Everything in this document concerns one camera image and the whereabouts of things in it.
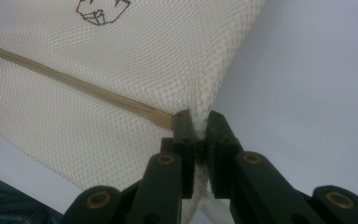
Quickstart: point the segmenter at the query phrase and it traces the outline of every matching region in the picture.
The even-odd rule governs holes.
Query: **zipper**
[[[159,127],[172,130],[173,128],[173,115],[162,110],[158,110],[153,106],[146,105],[137,101],[134,101],[128,97],[124,97],[111,91],[107,91],[103,88],[92,85],[88,82],[80,80],[76,77],[72,77],[65,73],[56,71],[41,63],[34,62],[27,58],[21,57],[17,54],[11,53],[4,49],[0,49],[0,58],[5,59],[11,63],[15,63],[29,70],[32,70],[38,74],[50,77],[68,86],[71,86],[77,90],[83,91],[86,94],[92,95],[98,99],[104,100],[111,105],[115,105],[122,109],[125,109],[133,114],[136,114],[142,118],[152,121]]]

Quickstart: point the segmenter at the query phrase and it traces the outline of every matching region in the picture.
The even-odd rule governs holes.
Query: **mesh bag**
[[[0,1],[0,134],[82,189],[142,178],[172,131],[30,66],[174,114],[204,137],[221,80],[262,0]],[[196,173],[195,200],[207,175]]]

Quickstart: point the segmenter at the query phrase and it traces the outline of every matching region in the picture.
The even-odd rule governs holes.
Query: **clamp jaw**
[[[312,197],[295,189],[261,154],[243,151],[223,115],[212,111],[198,142],[188,111],[175,115],[173,138],[163,138],[144,178],[119,192],[94,187],[80,194],[62,224],[180,223],[182,199],[193,193],[195,162],[206,162],[213,194],[230,199],[235,223],[358,223],[358,196],[319,187]]]

